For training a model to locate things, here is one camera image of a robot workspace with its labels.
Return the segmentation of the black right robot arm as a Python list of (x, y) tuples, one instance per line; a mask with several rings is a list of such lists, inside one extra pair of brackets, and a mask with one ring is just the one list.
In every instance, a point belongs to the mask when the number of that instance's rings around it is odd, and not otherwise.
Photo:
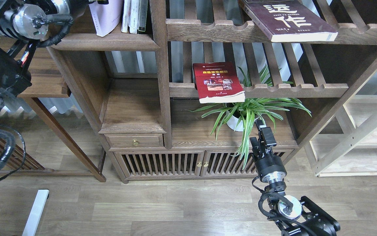
[(298, 200), (285, 193), (287, 170), (281, 157), (272, 151), (276, 146), (272, 130), (260, 119), (255, 121), (255, 125), (258, 137), (250, 138), (252, 158), (258, 173), (255, 179), (268, 184), (265, 189), (260, 189), (260, 212), (269, 221), (274, 221), (283, 236), (335, 236), (341, 229), (337, 220), (308, 197)]

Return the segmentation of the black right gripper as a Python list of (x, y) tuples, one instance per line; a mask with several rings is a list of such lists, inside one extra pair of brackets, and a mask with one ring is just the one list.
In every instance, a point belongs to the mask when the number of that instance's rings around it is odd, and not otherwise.
[(257, 119), (254, 123), (258, 129), (258, 138), (250, 137), (250, 143), (260, 181), (263, 183), (284, 181), (287, 170), (281, 157), (273, 153), (272, 148), (277, 145), (277, 142), (271, 127), (267, 127), (261, 119)]

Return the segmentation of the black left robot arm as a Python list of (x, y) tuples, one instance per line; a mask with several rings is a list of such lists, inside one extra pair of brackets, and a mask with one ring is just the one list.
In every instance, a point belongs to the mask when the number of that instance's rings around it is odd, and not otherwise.
[(4, 97), (31, 86), (37, 48), (56, 45), (91, 0), (0, 0), (0, 110)]

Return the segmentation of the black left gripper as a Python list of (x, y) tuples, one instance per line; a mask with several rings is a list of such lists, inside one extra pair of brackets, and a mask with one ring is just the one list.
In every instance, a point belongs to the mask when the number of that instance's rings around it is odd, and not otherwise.
[(85, 11), (86, 6), (95, 0), (43, 0), (43, 11), (46, 14), (71, 14), (79, 15)]

